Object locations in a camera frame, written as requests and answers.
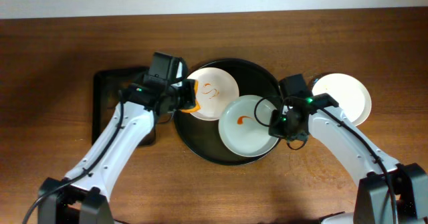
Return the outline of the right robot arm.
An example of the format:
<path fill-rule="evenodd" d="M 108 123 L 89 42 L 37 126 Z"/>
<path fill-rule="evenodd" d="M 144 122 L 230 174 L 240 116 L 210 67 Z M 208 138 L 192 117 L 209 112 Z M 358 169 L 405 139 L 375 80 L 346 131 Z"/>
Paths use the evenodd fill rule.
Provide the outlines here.
<path fill-rule="evenodd" d="M 268 132 L 287 143 L 320 141 L 358 187 L 354 211 L 320 218 L 320 223 L 426 223 L 427 173 L 403 165 L 371 142 L 329 94 L 313 95 L 302 75 L 279 82 L 279 110 Z"/>

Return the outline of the white plate red smear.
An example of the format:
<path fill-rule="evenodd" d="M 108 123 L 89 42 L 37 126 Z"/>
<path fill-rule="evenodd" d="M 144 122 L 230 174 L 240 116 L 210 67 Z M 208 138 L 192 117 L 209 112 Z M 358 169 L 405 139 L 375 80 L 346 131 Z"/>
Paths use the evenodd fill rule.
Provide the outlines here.
<path fill-rule="evenodd" d="M 355 125 L 362 124 L 370 115 L 372 100 L 367 88 L 347 74 L 327 74 L 315 81 L 313 95 L 327 93 L 344 110 L 346 117 Z"/>

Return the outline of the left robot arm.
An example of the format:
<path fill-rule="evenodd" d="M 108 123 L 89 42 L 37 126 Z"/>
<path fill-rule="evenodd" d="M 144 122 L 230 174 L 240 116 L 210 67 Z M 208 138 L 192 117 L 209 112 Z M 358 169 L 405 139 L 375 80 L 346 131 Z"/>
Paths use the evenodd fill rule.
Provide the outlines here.
<path fill-rule="evenodd" d="M 115 223 L 109 206 L 114 185 L 130 156 L 160 116 L 196 110 L 197 83 L 183 58 L 156 52 L 148 71 L 118 92 L 115 111 L 84 158 L 62 180 L 46 179 L 23 222 Z"/>

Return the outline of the orange green sponge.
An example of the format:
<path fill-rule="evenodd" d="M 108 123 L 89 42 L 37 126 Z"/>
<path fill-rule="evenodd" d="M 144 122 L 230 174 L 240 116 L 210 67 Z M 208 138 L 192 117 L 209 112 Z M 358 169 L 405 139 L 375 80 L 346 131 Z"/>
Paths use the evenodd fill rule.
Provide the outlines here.
<path fill-rule="evenodd" d="M 201 109 L 197 101 L 196 94 L 198 90 L 198 81 L 193 79 L 186 79 L 182 81 L 181 86 L 181 105 L 179 110 L 184 113 L 197 112 Z"/>

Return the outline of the light grey plate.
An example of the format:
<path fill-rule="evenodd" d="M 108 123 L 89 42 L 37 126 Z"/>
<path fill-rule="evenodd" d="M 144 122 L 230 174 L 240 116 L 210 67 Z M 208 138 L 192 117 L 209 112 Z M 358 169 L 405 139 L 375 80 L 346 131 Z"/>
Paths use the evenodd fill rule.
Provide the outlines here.
<path fill-rule="evenodd" d="M 231 102 L 219 119 L 219 135 L 232 153 L 257 157 L 268 153 L 279 139 L 266 126 L 276 107 L 260 96 L 240 96 Z"/>

